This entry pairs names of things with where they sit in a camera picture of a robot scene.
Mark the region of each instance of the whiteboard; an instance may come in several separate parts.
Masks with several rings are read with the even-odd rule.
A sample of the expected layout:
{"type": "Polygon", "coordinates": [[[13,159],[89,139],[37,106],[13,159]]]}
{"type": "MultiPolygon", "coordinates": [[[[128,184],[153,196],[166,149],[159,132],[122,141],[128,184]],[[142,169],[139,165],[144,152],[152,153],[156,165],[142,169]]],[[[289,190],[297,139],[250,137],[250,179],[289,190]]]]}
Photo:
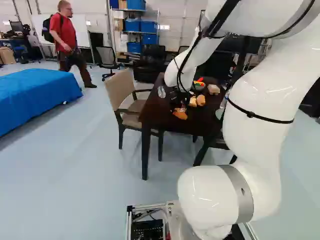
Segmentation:
{"type": "MultiPolygon", "coordinates": [[[[42,36],[42,27],[44,20],[50,18],[50,14],[32,15],[32,23],[35,28],[36,34],[39,37],[40,44],[54,45],[53,43],[46,41],[42,36]]],[[[79,47],[90,48],[90,41],[88,35],[88,29],[86,24],[85,14],[74,14],[71,18],[72,24],[76,31],[76,39],[79,47]]]]}

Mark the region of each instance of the brown pants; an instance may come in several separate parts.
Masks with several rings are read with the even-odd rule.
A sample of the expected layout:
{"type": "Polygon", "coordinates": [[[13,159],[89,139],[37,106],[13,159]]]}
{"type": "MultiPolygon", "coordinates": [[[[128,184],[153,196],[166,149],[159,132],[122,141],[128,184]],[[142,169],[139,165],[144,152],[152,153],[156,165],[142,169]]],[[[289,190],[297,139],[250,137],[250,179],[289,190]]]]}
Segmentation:
{"type": "Polygon", "coordinates": [[[72,56],[66,55],[64,52],[60,51],[58,53],[59,71],[69,72],[73,65],[79,68],[84,85],[91,84],[91,77],[87,70],[87,63],[83,55],[79,52],[73,54],[72,56]]]}

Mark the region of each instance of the blue bin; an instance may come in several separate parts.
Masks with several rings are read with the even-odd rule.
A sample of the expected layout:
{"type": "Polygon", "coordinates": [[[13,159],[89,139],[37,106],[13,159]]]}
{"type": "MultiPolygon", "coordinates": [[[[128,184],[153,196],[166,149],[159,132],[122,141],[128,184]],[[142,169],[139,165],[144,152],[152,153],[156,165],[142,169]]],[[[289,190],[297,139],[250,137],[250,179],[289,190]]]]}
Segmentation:
{"type": "Polygon", "coordinates": [[[139,20],[125,20],[124,29],[126,31],[140,32],[140,21],[139,20]]]}
{"type": "Polygon", "coordinates": [[[146,0],[127,0],[128,9],[146,9],[146,0]]]}
{"type": "Polygon", "coordinates": [[[140,54],[141,53],[140,42],[128,42],[128,52],[133,54],[140,54]]]}
{"type": "Polygon", "coordinates": [[[141,32],[156,33],[157,23],[155,21],[141,21],[141,32]]]}
{"type": "Polygon", "coordinates": [[[155,34],[143,34],[142,44],[157,44],[157,35],[155,34]]]}
{"type": "Polygon", "coordinates": [[[110,0],[110,7],[112,7],[113,9],[118,9],[119,8],[118,0],[110,0]]]}

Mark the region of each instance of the red shirt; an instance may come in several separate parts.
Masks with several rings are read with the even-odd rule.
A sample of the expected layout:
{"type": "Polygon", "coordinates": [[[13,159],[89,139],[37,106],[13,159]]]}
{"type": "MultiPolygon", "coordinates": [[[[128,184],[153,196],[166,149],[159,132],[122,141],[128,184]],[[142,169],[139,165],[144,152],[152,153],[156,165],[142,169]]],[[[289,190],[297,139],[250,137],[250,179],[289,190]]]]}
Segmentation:
{"type": "MultiPolygon", "coordinates": [[[[56,13],[50,20],[50,30],[56,31],[62,41],[68,44],[70,48],[74,49],[77,46],[76,30],[69,18],[56,13]],[[61,18],[63,18],[62,27],[60,27],[61,18]]],[[[55,46],[57,51],[66,52],[66,50],[59,43],[56,43],[55,46]]]]}

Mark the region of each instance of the computer monitor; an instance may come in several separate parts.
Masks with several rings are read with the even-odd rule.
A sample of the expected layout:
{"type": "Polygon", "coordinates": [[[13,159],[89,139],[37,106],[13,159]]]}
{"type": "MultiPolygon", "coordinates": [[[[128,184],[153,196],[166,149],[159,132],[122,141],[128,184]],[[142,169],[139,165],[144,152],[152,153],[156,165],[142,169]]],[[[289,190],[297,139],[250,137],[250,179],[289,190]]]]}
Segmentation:
{"type": "Polygon", "coordinates": [[[20,21],[10,21],[11,28],[14,32],[23,32],[24,26],[20,21]]]}

